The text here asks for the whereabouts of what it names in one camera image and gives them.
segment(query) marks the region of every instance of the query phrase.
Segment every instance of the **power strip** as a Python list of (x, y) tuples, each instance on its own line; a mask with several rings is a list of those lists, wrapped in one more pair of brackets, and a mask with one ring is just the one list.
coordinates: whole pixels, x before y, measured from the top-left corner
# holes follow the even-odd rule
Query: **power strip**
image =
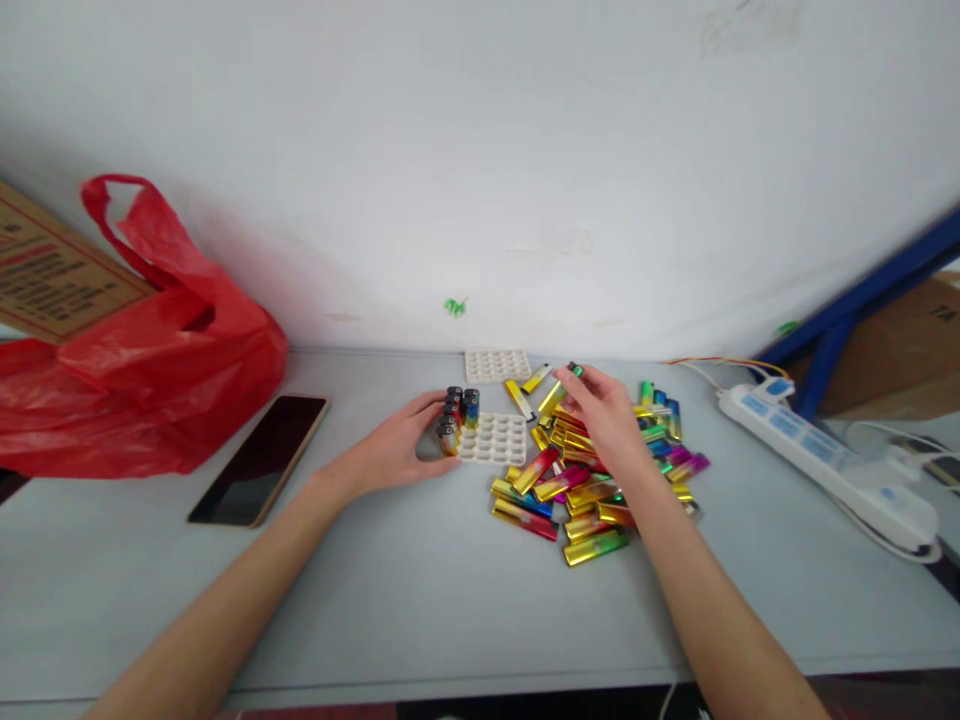
[(784, 381), (774, 380), (772, 386), (768, 381), (759, 387), (737, 385), (722, 390), (720, 409), (809, 475), (887, 541), (909, 553), (930, 550), (937, 542), (937, 511), (903, 487), (909, 468), (898, 468), (895, 462), (864, 460), (777, 404), (776, 398), (793, 389), (790, 384), (784, 392), (783, 385)]

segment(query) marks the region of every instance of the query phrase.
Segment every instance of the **left hand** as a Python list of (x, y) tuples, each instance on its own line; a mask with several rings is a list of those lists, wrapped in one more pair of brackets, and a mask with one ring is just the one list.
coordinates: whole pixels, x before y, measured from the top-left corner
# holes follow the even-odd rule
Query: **left hand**
[(375, 490), (413, 485), (445, 475), (460, 458), (424, 462), (417, 457), (420, 436), (443, 412), (445, 391), (426, 392), (407, 403), (329, 466), (349, 478), (354, 497)]

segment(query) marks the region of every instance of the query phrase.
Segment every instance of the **phone screen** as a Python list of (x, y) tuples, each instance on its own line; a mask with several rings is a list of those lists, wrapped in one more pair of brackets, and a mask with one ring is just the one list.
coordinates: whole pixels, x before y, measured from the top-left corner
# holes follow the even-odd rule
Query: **phone screen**
[(253, 525), (326, 404), (322, 398), (277, 398), (197, 503), (187, 522)]

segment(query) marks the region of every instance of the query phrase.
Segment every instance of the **blue metal shelf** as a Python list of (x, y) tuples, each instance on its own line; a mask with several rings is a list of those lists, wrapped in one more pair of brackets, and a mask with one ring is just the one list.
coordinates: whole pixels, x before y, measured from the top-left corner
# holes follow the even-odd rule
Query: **blue metal shelf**
[(833, 370), (857, 323), (958, 257), (960, 207), (804, 321), (790, 335), (764, 350), (757, 360), (783, 366), (813, 354), (809, 372), (797, 388), (796, 411), (807, 420), (814, 420)]

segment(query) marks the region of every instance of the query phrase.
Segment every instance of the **cardboard box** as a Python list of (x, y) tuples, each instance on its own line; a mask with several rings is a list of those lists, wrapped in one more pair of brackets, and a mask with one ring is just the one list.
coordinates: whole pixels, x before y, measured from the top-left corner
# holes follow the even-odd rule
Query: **cardboard box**
[(59, 344), (155, 292), (0, 183), (0, 323)]
[[(960, 290), (951, 281), (938, 274), (854, 329), (821, 415), (930, 420), (960, 410)], [(809, 365), (790, 372), (800, 380)]]

